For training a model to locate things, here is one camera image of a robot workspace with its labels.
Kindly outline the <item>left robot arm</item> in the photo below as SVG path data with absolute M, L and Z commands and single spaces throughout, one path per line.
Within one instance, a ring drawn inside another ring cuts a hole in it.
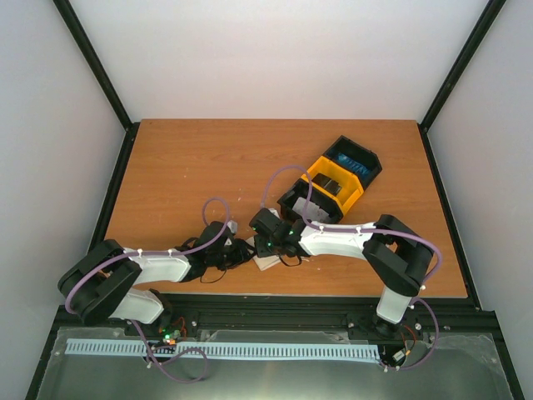
M 236 238 L 237 224 L 211 222 L 199 237 L 164 252 L 122 247 L 114 239 L 99 243 L 59 279 L 65 308 L 87 326 L 111 318 L 134 319 L 161 336 L 172 329 L 173 315 L 155 289 L 143 283 L 187 283 L 202 278 L 209 268 L 223 273 L 257 255 L 252 242 Z

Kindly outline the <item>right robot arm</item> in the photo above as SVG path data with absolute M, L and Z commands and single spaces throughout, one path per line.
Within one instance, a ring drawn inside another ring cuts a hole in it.
M 310 258 L 322 255 L 366 261 L 384 284 L 366 329 L 393 338 L 407 308 L 442 263 L 439 248 L 415 234 L 396 217 L 383 214 L 375 222 L 358 225 L 325 224 L 305 218 L 288 222 L 267 208 L 250 221 L 257 256 Z

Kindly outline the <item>black card stack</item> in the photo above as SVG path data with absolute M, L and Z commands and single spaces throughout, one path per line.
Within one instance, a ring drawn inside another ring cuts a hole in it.
M 336 197 L 342 190 L 342 186 L 335 180 L 330 177 L 318 173 L 312 181 L 320 188 L 324 189 L 326 192 L 330 193 L 332 196 Z

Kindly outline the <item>beige card holder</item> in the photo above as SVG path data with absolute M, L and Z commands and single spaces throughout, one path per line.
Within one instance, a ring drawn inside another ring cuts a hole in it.
M 257 265 L 260 271 L 266 271 L 268 268 L 281 262 L 278 256 L 258 257 L 257 255 L 252 257 L 252 261 Z

